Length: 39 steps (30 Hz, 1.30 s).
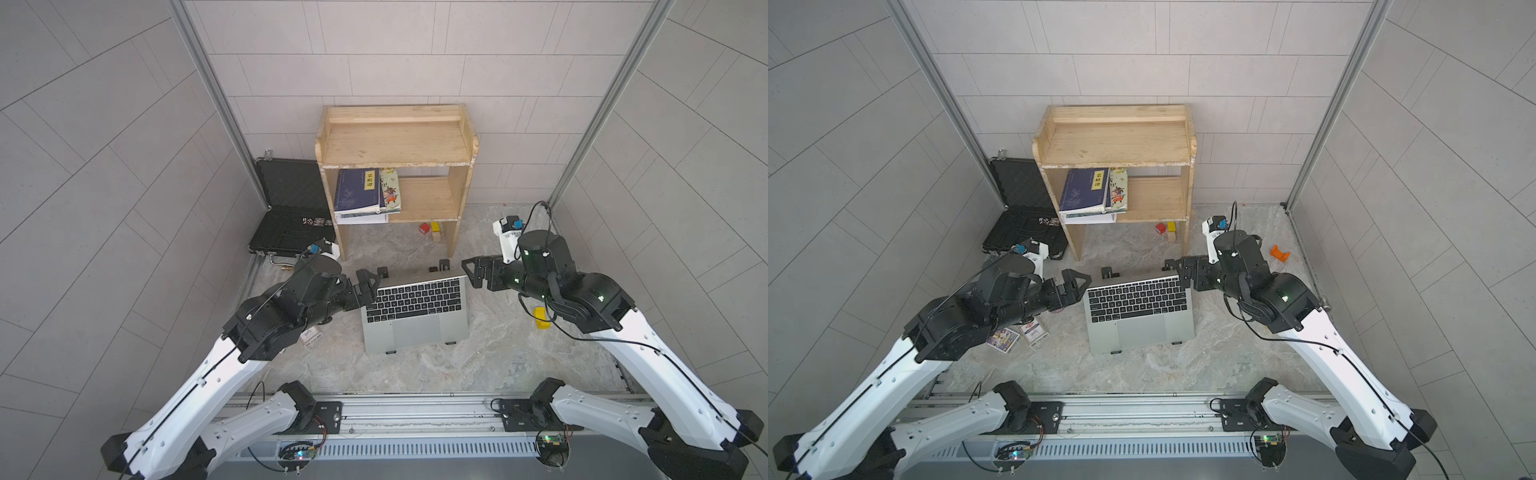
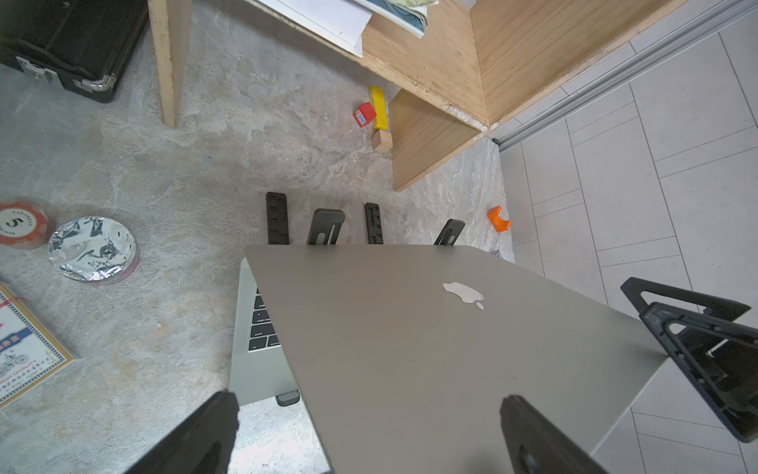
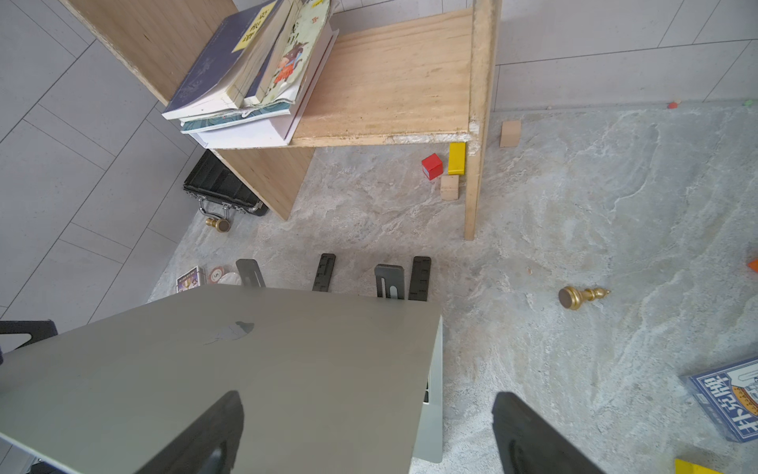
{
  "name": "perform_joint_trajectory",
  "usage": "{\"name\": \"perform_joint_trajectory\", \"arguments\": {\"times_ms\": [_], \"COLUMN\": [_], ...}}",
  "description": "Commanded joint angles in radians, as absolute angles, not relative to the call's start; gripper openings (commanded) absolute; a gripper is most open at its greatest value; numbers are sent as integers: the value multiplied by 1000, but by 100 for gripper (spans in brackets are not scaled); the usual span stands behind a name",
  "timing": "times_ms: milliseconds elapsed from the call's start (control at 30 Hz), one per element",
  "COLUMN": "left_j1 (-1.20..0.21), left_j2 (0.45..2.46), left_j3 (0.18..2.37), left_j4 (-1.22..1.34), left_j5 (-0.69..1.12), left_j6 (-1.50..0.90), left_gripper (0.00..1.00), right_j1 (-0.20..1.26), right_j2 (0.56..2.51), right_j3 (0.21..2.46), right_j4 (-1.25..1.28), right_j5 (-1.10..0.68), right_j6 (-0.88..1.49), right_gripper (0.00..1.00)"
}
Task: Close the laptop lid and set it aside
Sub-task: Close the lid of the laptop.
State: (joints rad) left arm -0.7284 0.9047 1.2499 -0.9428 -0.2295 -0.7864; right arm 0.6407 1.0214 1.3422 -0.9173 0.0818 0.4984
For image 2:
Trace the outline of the silver laptop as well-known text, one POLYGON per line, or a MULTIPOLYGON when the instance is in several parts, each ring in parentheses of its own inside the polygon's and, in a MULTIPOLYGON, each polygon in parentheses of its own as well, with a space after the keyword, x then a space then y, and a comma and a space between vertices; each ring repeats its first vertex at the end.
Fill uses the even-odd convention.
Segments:
POLYGON ((594 452, 665 362, 639 320, 477 248, 245 255, 335 473, 509 473, 510 395, 594 452))

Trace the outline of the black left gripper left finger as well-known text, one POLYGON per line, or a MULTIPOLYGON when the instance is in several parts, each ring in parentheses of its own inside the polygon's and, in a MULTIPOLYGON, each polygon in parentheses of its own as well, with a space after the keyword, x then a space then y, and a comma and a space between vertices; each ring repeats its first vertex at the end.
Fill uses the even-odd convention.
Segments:
POLYGON ((239 409, 234 393, 214 393, 126 473, 227 473, 239 409))

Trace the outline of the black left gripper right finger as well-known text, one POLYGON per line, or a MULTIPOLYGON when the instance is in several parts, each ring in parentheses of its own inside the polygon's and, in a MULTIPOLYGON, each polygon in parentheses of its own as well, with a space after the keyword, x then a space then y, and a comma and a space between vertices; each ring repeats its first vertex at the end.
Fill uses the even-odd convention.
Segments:
POLYGON ((606 473, 520 395, 503 399, 501 430, 515 473, 606 473))

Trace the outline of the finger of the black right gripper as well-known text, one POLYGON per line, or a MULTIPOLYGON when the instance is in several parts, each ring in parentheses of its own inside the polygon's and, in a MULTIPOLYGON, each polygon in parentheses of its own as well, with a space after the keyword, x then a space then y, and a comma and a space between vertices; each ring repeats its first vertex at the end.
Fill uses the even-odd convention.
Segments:
POLYGON ((653 302, 645 327, 740 442, 757 440, 757 330, 736 323, 750 307, 730 302, 705 313, 653 302))
POLYGON ((734 300, 683 290, 683 288, 675 288, 675 286, 641 278, 628 278, 621 285, 621 290, 639 314, 643 314, 649 307, 649 302, 643 298, 645 292, 700 306, 705 309, 706 315, 728 322, 734 322, 751 309, 750 306, 734 300))

